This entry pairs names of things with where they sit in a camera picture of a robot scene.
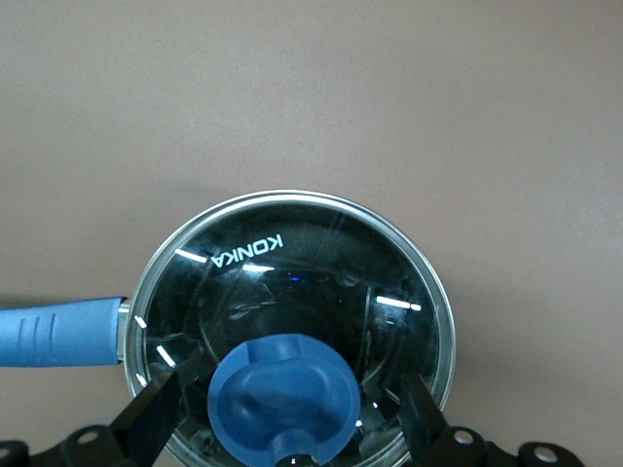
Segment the glass lid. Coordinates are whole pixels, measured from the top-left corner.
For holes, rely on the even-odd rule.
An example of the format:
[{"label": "glass lid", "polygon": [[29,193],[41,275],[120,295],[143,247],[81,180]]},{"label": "glass lid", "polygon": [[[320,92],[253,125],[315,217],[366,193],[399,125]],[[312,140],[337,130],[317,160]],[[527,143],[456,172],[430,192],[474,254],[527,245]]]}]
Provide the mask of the glass lid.
[{"label": "glass lid", "polygon": [[[135,395],[174,368],[183,397],[167,448],[189,466],[241,466],[207,414],[214,369],[245,341],[302,334],[335,349],[359,384],[355,434],[328,465],[400,465],[408,452],[400,376],[418,372],[440,406],[455,359],[446,294],[417,246],[351,201],[279,191],[237,198],[160,248],[132,299],[125,364]],[[282,465],[316,465],[294,455]]]}]

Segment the blue handle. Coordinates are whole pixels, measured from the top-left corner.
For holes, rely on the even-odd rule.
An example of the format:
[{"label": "blue handle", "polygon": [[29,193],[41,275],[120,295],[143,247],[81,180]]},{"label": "blue handle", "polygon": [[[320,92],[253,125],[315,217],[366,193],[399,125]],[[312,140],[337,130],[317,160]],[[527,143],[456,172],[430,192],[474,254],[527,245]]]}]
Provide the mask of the blue handle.
[{"label": "blue handle", "polygon": [[0,366],[116,365],[122,297],[0,309]]}]

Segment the lid handle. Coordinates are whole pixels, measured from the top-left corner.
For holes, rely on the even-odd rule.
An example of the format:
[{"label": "lid handle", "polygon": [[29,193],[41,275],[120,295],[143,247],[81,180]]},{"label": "lid handle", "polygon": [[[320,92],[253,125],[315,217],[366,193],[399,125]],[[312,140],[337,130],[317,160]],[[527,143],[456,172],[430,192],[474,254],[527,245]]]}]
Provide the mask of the lid handle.
[{"label": "lid handle", "polygon": [[329,345],[299,334],[247,341],[217,367],[208,389],[214,434],[240,462],[274,467],[289,455],[325,464],[356,429],[359,386]]}]

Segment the background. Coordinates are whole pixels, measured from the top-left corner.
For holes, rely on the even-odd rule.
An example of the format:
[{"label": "background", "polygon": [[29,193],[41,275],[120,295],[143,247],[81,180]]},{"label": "background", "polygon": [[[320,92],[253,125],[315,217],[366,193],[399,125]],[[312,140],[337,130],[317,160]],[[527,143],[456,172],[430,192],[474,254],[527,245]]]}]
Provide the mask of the background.
[{"label": "background", "polygon": [[[448,417],[620,466],[622,23],[619,0],[2,2],[1,305],[131,295],[222,200],[335,194],[441,276]],[[0,439],[34,451],[129,401],[121,366],[0,369],[0,393]]]}]

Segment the screw hole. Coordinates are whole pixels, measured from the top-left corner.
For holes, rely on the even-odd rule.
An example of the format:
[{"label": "screw hole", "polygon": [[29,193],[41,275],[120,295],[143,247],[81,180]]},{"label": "screw hole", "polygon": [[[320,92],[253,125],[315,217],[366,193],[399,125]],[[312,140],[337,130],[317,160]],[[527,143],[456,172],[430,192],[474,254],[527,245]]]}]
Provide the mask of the screw hole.
[{"label": "screw hole", "polygon": [[95,441],[95,439],[97,438],[97,432],[90,430],[90,431],[86,431],[84,432],[82,435],[80,435],[78,437],[77,443],[79,445],[85,445],[86,443],[90,443],[91,441]]},{"label": "screw hole", "polygon": [[474,442],[474,437],[468,431],[457,430],[455,431],[455,440],[462,445],[471,445]]},{"label": "screw hole", "polygon": [[536,458],[542,462],[547,462],[548,464],[553,464],[558,462],[558,456],[554,451],[545,446],[539,446],[534,448],[534,455]]}]

